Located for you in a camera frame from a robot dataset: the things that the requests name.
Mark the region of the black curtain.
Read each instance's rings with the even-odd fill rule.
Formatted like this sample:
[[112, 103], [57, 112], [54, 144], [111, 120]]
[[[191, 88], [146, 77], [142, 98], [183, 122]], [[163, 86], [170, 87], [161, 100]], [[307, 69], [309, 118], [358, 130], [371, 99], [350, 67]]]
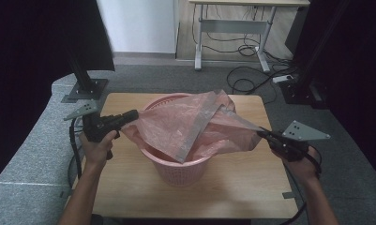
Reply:
[[45, 109], [54, 81], [113, 70], [98, 0], [0, 0], [0, 173]]
[[325, 106], [376, 171], [376, 0], [351, 0], [316, 69]]

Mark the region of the pink plastic trash bag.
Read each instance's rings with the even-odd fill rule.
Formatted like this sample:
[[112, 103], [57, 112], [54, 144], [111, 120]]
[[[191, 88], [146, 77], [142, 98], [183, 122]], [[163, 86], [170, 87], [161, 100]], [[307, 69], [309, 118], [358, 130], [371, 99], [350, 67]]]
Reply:
[[244, 152], [260, 142], [261, 129], [239, 116], [222, 90], [175, 99], [122, 128], [141, 149], [154, 149], [184, 163], [218, 154]]

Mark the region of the white wall panel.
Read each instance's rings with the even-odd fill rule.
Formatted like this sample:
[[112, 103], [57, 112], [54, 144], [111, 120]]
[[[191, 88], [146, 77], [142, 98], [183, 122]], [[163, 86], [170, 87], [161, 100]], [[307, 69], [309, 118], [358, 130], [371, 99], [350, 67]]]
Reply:
[[116, 53], [176, 53], [178, 0], [97, 0]]

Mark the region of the black stand with dark base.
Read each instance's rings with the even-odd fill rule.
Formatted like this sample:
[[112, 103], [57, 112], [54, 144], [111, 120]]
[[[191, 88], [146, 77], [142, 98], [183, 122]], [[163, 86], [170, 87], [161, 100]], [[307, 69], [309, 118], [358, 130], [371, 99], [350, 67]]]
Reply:
[[285, 41], [292, 52], [297, 77], [279, 86], [287, 104], [325, 108], [325, 87], [318, 82], [317, 66], [351, 0], [309, 0], [299, 7]]

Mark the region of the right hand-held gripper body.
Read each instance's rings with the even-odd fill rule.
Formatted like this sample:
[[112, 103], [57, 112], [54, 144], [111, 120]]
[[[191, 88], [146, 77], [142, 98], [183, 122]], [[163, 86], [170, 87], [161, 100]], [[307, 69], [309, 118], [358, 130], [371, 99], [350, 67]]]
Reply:
[[270, 135], [268, 141], [272, 150], [275, 150], [289, 162], [301, 160], [308, 154], [309, 141], [328, 140], [331, 138], [318, 129], [304, 125], [296, 120], [282, 131], [279, 136]]

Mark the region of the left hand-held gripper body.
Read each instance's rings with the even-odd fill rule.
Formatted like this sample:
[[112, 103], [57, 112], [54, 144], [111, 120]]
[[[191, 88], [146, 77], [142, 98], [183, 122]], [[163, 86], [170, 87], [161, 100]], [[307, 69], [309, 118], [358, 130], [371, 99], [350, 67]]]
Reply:
[[89, 142], [100, 143], [111, 131], [116, 131], [115, 138], [120, 136], [121, 124], [114, 115], [101, 116], [99, 108], [94, 100], [84, 103], [80, 108], [64, 118], [65, 121], [77, 119], [83, 120], [83, 132]]

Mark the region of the person's right hand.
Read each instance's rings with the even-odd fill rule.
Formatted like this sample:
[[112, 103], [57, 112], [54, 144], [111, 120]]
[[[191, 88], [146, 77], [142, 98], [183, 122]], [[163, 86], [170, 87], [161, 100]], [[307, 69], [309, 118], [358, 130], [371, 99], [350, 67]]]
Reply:
[[308, 187], [309, 185], [319, 183], [319, 179], [316, 175], [316, 167], [307, 158], [304, 157], [301, 160], [289, 162], [275, 150], [273, 150], [272, 153], [282, 160], [283, 164], [302, 186]]

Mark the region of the black stand with base plate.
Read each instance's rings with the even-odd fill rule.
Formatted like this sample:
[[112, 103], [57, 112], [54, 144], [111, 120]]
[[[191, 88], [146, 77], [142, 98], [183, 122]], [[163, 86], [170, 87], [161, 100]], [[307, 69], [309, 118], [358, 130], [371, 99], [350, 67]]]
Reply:
[[62, 99], [63, 103], [76, 103], [80, 99], [100, 100], [101, 95], [108, 84], [107, 79], [92, 79], [87, 70], [80, 64], [75, 52], [66, 47], [68, 64], [76, 78], [71, 91]]

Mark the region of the pink plastic mesh basket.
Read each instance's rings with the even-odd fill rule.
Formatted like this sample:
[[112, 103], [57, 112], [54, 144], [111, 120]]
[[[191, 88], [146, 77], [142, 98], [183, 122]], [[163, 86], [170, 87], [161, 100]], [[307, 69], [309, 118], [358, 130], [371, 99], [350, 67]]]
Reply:
[[141, 152], [153, 163], [160, 178], [174, 187], [187, 187], [201, 179], [210, 157], [189, 160], [181, 164], [167, 159], [167, 156], [153, 147], [141, 148]]

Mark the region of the desk with grey metal frame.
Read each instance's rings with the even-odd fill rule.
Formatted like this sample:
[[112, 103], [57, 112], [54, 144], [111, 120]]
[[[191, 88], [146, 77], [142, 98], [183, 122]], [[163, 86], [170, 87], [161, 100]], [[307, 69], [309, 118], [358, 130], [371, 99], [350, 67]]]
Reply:
[[[197, 71], [202, 69], [202, 33], [222, 33], [222, 34], [254, 34], [260, 35], [261, 40], [258, 47], [255, 48], [257, 58], [263, 72], [270, 71], [265, 59], [264, 47], [268, 39], [277, 8], [280, 7], [308, 7], [309, 0], [188, 0], [191, 4], [200, 7], [198, 19], [198, 40], [195, 48], [194, 68]], [[221, 6], [254, 6], [270, 7], [270, 15], [266, 21], [230, 21], [230, 20], [212, 20], [203, 17], [203, 7], [205, 5]]]

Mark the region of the person's left hand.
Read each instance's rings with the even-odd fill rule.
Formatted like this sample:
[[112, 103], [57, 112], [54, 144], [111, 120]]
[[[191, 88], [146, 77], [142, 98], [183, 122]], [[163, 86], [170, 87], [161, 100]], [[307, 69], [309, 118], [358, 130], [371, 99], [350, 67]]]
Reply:
[[85, 169], [101, 171], [104, 168], [115, 136], [116, 132], [110, 131], [100, 142], [89, 142], [84, 132], [79, 136], [86, 157]]

